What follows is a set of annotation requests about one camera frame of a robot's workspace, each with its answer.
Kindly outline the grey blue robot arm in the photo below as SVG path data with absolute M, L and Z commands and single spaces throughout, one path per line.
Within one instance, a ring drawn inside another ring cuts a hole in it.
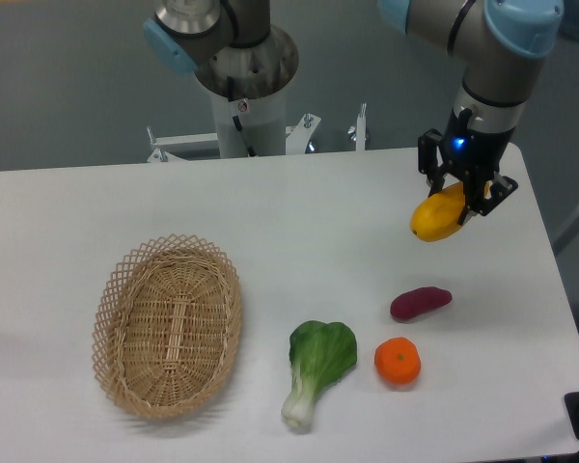
M 461 87 L 444 131 L 418 142 L 418 168 L 430 195 L 446 177 L 461 191 L 456 227 L 487 215 L 517 187 L 500 160 L 518 125 L 543 62 L 554 47 L 560 1 L 381 1 L 381 17 L 404 34 L 463 61 Z M 217 133 L 228 157 L 285 151 L 285 130 L 253 119 L 257 102 L 294 77 L 293 40 L 270 21 L 266 1 L 162 1 L 143 25 L 156 56 L 173 72 L 194 74 L 221 101 Z

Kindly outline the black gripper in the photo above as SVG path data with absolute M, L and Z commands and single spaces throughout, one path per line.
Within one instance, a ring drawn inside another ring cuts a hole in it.
M 499 173 L 514 130 L 480 132 L 469 127 L 468 118 L 452 112 L 443 136 L 430 129 L 418 138 L 418 170 L 427 177 L 430 196 L 442 190 L 445 174 L 461 179 L 464 206 L 457 219 L 460 226 L 474 216 L 487 216 L 517 190 L 513 178 Z

